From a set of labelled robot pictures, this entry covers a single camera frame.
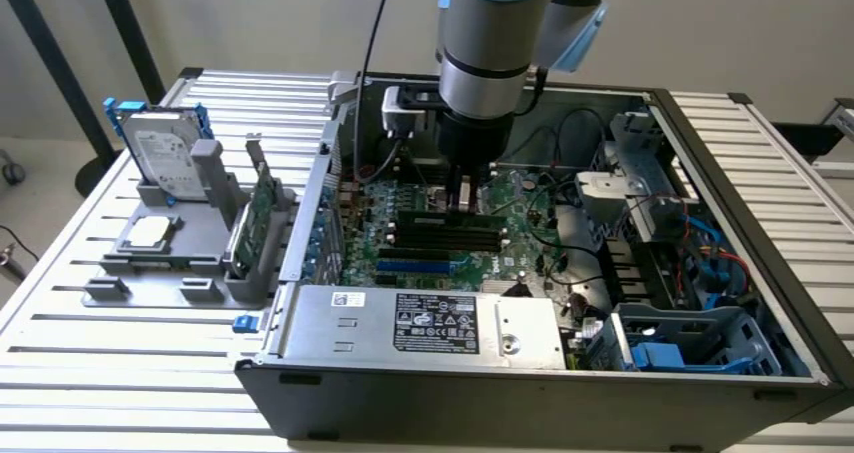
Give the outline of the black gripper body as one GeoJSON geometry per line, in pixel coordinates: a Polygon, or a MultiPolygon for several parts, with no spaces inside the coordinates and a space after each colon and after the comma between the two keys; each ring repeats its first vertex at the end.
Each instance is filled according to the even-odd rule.
{"type": "Polygon", "coordinates": [[[439,115],[436,146],[455,174],[469,175],[499,158],[513,119],[512,113],[491,119],[475,119],[453,111],[439,115]]]}

